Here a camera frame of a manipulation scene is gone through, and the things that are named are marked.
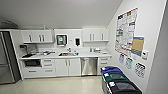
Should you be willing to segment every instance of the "floor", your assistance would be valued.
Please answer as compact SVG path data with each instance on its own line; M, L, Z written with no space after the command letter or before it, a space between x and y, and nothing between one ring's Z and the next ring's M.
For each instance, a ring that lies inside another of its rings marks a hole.
M101 76L25 79L0 85L0 94L103 94Z

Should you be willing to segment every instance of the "bottle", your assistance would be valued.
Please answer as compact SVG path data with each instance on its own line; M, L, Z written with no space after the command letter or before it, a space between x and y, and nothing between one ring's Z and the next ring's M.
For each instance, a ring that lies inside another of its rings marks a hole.
M92 48L90 48L90 52L92 52Z
M44 25L43 29L45 30L45 25Z

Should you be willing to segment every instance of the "white countertop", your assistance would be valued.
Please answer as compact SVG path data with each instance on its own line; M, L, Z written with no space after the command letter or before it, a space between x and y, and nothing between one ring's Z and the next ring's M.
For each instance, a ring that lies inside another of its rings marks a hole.
M61 52L51 53L49 55L33 55L28 58L19 58L20 60L24 59L60 59L60 58L80 58L80 57L110 57L110 54L102 54L95 52L79 52L77 56L58 56Z

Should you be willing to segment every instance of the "recycling bin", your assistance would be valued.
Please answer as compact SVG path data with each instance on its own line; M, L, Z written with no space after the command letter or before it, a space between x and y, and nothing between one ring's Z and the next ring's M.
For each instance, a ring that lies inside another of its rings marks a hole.
M142 94L141 90L131 81L107 82L107 94Z
M104 94L107 93L107 82L113 82L113 81L130 81L123 73L117 73L117 72L110 72L102 74L102 89L104 91Z
M123 73L118 67L107 66L107 67L101 68L102 74L109 73L109 72Z

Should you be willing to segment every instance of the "faucet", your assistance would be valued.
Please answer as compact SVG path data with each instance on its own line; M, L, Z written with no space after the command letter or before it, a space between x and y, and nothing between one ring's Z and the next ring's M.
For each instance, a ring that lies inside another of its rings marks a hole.
M67 49L67 51L71 52L71 48L69 47L69 48Z

